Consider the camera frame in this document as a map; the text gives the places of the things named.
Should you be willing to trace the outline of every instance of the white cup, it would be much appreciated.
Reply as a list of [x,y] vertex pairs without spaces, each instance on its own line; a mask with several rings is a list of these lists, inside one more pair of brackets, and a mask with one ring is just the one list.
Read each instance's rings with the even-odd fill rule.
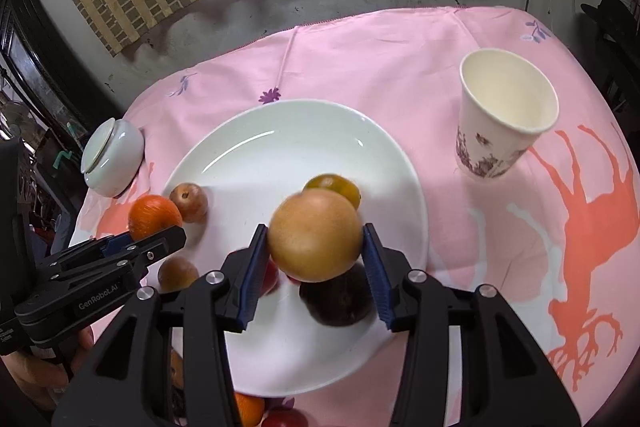
[[461,168],[497,178],[558,120],[556,91],[524,58],[480,49],[460,64],[462,102],[456,140]]

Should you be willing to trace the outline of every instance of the white plate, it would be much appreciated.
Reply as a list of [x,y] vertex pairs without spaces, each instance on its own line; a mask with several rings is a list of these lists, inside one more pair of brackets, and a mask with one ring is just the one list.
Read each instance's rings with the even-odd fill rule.
[[[335,103],[292,100],[263,105],[228,120],[194,147],[164,189],[193,182],[209,191],[206,227],[186,227],[182,254],[200,274],[218,269],[244,248],[258,223],[312,177],[336,172],[362,193],[360,215],[372,222],[386,247],[401,250],[412,267],[427,263],[427,210],[420,182],[398,144],[361,113]],[[148,283],[158,286],[158,266]],[[280,287],[258,301],[253,322],[227,333],[236,391],[276,397],[333,383],[364,365],[390,338],[372,314],[347,328],[316,323],[297,286],[280,274]],[[174,332],[182,352],[182,332]]]

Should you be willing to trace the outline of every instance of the tablecloth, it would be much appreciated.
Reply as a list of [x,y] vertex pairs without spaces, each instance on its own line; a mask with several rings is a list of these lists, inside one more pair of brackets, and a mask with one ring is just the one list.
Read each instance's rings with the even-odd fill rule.
[[[493,182],[468,177],[454,155],[458,66],[482,47],[537,65],[561,107],[555,128]],[[132,202],[160,193],[178,161],[223,121],[292,98],[353,107],[395,138],[428,206],[427,270],[462,289],[494,284],[586,422],[640,344],[638,172],[590,78],[525,12],[396,9],[297,26],[156,82],[126,113],[145,136],[138,177],[114,200],[89,192],[74,242],[124,231]],[[354,375],[296,396],[295,407],[312,427],[388,425],[405,341],[396,336]],[[451,374],[450,423],[460,407],[460,361]]]

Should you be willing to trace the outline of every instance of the human hand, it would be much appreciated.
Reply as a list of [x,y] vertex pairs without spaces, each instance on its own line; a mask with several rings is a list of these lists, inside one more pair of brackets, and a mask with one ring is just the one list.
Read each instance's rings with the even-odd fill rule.
[[[89,349],[94,345],[94,332],[91,327],[78,332],[79,347],[71,361],[71,371],[76,374]],[[69,383],[66,372],[33,355],[14,351],[2,357],[7,370],[20,390],[43,410],[53,410],[56,404],[49,395],[49,389],[61,389]]]

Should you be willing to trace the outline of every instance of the metal bolt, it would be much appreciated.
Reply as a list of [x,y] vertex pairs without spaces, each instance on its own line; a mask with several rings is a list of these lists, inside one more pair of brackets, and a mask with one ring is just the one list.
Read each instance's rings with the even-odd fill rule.
[[136,292],[136,297],[141,301],[146,301],[153,297],[155,292],[156,291],[151,288],[151,286],[142,286],[142,288],[139,288]]
[[487,299],[492,299],[498,295],[498,290],[495,289],[495,286],[491,286],[490,284],[483,284],[480,286],[478,291],[482,297],[486,297]]
[[407,277],[411,282],[425,282],[427,280],[427,274],[422,270],[411,270]]
[[209,284],[220,284],[225,280],[225,274],[221,271],[215,270],[213,272],[207,273],[205,279]]

